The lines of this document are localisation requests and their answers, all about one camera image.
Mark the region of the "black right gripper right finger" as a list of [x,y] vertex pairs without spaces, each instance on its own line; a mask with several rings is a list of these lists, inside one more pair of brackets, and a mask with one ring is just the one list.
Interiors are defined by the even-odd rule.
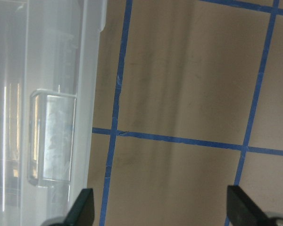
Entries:
[[226,215],[233,226],[276,225],[239,186],[227,187]]

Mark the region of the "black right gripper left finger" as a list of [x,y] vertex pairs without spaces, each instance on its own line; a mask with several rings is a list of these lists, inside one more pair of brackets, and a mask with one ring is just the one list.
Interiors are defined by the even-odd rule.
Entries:
[[94,194],[92,188],[82,189],[68,212],[64,226],[92,226],[95,220]]

